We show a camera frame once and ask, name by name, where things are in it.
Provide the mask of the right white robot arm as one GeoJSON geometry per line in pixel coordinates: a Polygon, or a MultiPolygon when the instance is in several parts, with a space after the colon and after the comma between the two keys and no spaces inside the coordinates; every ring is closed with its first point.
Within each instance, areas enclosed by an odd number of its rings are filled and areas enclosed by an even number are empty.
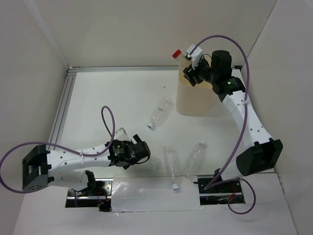
{"type": "Polygon", "coordinates": [[[212,85],[213,92],[232,114],[246,148],[224,170],[219,170],[219,177],[213,181],[215,190],[226,191],[230,187],[230,179],[273,169],[283,144],[274,140],[264,128],[252,107],[246,86],[240,78],[232,75],[230,53],[214,51],[210,63],[204,58],[202,50],[196,50],[185,58],[191,64],[184,68],[184,77],[192,86],[202,82],[212,85]]]}

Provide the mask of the red cap labelled bottle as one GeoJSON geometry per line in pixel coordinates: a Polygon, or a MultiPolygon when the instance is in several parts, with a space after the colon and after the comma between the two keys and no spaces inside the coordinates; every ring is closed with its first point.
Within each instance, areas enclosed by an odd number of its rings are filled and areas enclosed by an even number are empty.
{"type": "Polygon", "coordinates": [[[185,68],[188,68],[192,64],[192,62],[186,58],[185,54],[182,53],[180,49],[177,49],[172,54],[172,57],[177,61],[180,71],[183,71],[185,68]]]}

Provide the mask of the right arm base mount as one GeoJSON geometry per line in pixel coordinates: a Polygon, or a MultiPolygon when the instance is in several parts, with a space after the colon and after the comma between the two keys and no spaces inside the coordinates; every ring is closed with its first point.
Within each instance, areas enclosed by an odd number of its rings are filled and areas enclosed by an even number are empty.
{"type": "Polygon", "coordinates": [[[200,175],[192,182],[197,185],[200,195],[200,205],[224,205],[244,204],[242,187],[239,181],[228,182],[209,189],[204,189],[209,184],[220,169],[215,170],[213,175],[200,175]]]}

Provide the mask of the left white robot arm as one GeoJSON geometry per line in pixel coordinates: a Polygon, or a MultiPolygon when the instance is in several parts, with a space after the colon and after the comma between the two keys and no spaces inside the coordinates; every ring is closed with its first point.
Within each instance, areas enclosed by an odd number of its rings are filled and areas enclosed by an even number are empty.
{"type": "Polygon", "coordinates": [[[138,135],[131,140],[123,129],[115,133],[107,152],[106,145],[83,149],[79,155],[68,151],[47,150],[44,144],[34,147],[22,160],[22,190],[24,193],[40,191],[48,186],[74,189],[85,195],[96,191],[92,167],[121,167],[147,161],[151,155],[146,142],[138,135]]]}

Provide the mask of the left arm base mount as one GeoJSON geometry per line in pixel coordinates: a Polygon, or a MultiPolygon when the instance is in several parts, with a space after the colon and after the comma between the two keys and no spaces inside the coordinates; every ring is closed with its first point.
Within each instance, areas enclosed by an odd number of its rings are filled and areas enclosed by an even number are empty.
{"type": "Polygon", "coordinates": [[[113,178],[96,179],[96,187],[89,192],[67,192],[65,208],[97,208],[100,212],[111,212],[113,178]]]}

